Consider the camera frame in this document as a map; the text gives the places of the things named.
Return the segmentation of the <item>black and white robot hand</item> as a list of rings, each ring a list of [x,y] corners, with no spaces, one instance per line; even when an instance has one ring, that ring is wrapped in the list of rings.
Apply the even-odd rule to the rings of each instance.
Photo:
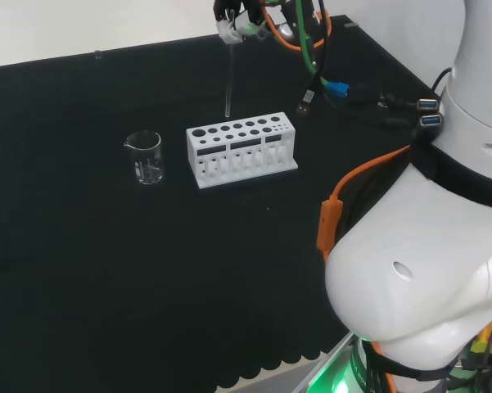
[[[265,30],[262,1],[214,0],[213,12],[219,37],[227,45],[243,42]]]

